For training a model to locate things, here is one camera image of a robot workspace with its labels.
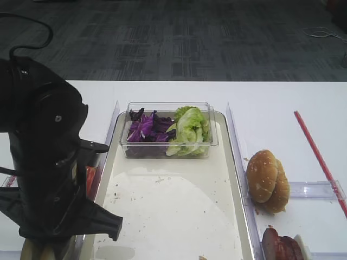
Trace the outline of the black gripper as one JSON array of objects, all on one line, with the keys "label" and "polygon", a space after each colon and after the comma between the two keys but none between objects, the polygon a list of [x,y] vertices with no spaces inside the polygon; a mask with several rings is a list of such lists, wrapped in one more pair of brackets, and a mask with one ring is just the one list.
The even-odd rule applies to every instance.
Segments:
[{"label": "black gripper", "polygon": [[[94,152],[109,146],[84,139],[49,140],[10,135],[10,150],[17,171],[20,204],[16,215],[23,237],[69,237],[77,209],[86,200],[86,164]],[[82,234],[107,234],[117,241],[123,217],[87,199],[81,212]]]}]

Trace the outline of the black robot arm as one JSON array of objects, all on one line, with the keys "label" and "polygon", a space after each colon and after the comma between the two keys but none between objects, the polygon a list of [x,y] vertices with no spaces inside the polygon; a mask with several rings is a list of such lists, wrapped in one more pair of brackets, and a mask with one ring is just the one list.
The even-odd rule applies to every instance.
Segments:
[{"label": "black robot arm", "polygon": [[1,188],[1,212],[22,237],[59,241],[107,234],[123,219],[87,197],[86,167],[105,144],[82,140],[88,106],[78,90],[27,57],[1,60],[1,132],[7,133],[16,187]]}]

